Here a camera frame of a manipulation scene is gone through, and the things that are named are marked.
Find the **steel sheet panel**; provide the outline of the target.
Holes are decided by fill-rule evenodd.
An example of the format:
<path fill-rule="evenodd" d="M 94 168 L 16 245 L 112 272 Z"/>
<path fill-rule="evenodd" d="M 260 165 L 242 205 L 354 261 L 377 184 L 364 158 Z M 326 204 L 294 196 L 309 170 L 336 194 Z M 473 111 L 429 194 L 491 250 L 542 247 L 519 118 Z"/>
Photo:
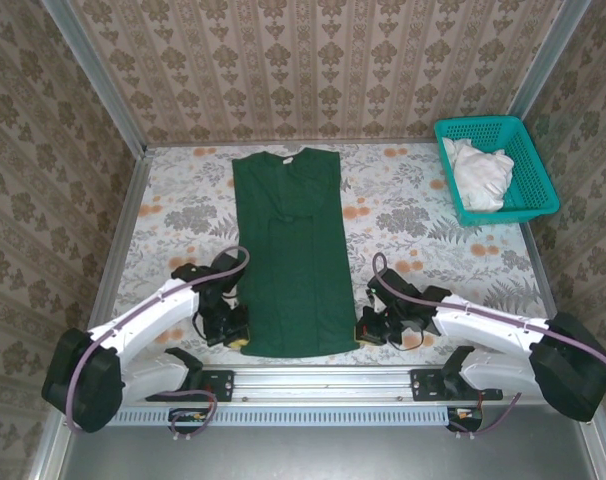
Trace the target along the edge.
<path fill-rule="evenodd" d="M 79 438 L 60 480 L 596 480 L 576 427 L 519 413 L 473 440 L 443 428 L 160 428 Z"/>

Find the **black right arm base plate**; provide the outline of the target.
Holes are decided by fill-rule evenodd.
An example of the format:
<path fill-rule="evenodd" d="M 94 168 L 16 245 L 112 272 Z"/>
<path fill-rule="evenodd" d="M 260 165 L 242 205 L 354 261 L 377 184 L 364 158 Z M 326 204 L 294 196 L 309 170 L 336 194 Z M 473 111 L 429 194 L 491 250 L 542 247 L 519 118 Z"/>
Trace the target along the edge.
<path fill-rule="evenodd" d="M 413 399 L 428 401 L 499 401 L 504 398 L 500 389 L 477 390 L 459 374 L 443 374 L 440 369 L 425 368 L 410 371 Z"/>

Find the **teal plastic basket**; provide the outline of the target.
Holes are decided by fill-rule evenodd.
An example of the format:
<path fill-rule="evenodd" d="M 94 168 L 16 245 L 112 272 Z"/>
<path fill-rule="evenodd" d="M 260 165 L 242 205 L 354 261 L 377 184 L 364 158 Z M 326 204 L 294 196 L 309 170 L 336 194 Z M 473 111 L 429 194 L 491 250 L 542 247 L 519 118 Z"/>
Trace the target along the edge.
<path fill-rule="evenodd" d="M 526 223 L 559 210 L 556 191 L 519 118 L 489 115 L 440 119 L 434 124 L 434 133 L 455 215 L 461 226 Z M 474 148 L 484 153 L 502 150 L 513 160 L 512 181 L 504 195 L 502 209 L 480 213 L 464 208 L 443 144 L 445 138 L 469 139 Z"/>

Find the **aluminium side rail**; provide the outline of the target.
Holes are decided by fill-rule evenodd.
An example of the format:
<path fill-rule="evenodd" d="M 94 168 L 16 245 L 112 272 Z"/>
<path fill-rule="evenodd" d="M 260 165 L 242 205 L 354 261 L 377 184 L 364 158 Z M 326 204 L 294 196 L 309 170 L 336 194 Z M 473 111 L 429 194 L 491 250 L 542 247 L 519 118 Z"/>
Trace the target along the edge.
<path fill-rule="evenodd" d="M 528 223 L 520 223 L 519 227 L 530 258 L 534 275 L 539 286 L 545 311 L 549 318 L 554 318 L 558 313 L 558 309 L 535 242 L 534 235 L 532 233 L 532 229 Z"/>
<path fill-rule="evenodd" d="M 94 306 L 89 317 L 89 329 L 101 326 L 112 319 L 120 279 L 154 157 L 155 148 L 148 148 L 135 162 Z"/>

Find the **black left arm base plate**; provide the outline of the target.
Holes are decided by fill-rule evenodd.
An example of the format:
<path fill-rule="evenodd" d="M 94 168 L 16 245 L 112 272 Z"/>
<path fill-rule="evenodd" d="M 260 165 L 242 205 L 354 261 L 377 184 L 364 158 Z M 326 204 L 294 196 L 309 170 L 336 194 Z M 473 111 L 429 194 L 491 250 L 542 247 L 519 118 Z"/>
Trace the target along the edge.
<path fill-rule="evenodd" d="M 147 402 L 207 402 L 211 398 L 193 390 L 203 390 L 213 394 L 219 402 L 230 402 L 234 389 L 232 370 L 203 370 L 198 374 L 189 374 L 178 389 L 179 395 L 160 393 L 146 398 Z"/>

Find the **aluminium frame post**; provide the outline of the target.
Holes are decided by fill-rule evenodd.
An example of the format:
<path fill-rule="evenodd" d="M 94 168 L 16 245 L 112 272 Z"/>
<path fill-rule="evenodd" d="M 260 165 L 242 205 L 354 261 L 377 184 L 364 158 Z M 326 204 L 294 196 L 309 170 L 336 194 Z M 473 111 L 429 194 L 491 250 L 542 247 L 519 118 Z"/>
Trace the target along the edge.
<path fill-rule="evenodd" d="M 591 0 L 563 1 L 507 110 L 509 116 L 525 119 L 590 3 Z"/>
<path fill-rule="evenodd" d="M 100 59 L 70 0 L 42 0 L 75 59 L 96 91 L 123 141 L 136 160 L 144 157 L 147 141 L 129 112 L 106 62 Z"/>

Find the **white t-shirt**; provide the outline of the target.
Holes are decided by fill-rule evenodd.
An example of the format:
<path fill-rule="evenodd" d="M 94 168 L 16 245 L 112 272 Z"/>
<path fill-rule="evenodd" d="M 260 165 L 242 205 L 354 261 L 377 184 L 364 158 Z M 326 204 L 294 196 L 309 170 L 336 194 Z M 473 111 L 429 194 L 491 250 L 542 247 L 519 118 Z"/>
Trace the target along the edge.
<path fill-rule="evenodd" d="M 503 149 L 482 152 L 470 139 L 442 141 L 463 208 L 474 213 L 502 209 L 512 182 L 514 161 Z"/>

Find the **floral print tablecloth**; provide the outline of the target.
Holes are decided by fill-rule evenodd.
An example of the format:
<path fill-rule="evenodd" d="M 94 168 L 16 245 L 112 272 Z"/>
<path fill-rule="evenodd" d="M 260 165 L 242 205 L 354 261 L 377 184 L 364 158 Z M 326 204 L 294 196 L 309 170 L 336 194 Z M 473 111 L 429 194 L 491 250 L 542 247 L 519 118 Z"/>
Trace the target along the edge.
<path fill-rule="evenodd" d="M 540 271 L 516 224 L 461 227 L 433 143 L 334 146 L 341 164 L 341 205 L 357 308 L 367 302 L 372 258 L 417 288 L 435 285 L 477 304 L 546 317 Z M 127 210 L 133 227 L 109 270 L 105 318 L 125 313 L 185 264 L 209 264 L 238 241 L 232 163 L 254 145 L 165 147 L 147 157 L 146 178 Z"/>

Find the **green t-shirt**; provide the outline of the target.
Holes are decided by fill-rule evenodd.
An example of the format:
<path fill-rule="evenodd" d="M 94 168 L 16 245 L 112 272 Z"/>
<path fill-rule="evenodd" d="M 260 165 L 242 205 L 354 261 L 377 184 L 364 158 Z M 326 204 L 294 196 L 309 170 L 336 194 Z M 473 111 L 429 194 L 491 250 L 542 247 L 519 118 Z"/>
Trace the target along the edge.
<path fill-rule="evenodd" d="M 353 351 L 356 312 L 336 152 L 266 151 L 232 162 L 246 356 L 297 359 Z"/>

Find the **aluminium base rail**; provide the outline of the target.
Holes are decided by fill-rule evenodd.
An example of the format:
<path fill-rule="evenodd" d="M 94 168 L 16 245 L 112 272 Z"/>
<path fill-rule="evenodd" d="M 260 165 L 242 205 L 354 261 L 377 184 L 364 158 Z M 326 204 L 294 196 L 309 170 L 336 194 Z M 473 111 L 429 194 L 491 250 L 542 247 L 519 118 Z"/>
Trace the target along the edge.
<path fill-rule="evenodd" d="M 430 367 L 415 366 L 223 366 L 192 369 L 187 374 L 203 370 L 232 370 L 234 389 L 228 403 L 256 405 L 290 404 L 385 404 L 415 403 L 410 371 Z M 141 362 L 123 376 L 123 404 L 135 405 L 152 395 L 175 391 L 181 384 L 177 363 L 167 366 Z M 478 401 L 428 401 L 419 403 L 476 403 Z"/>

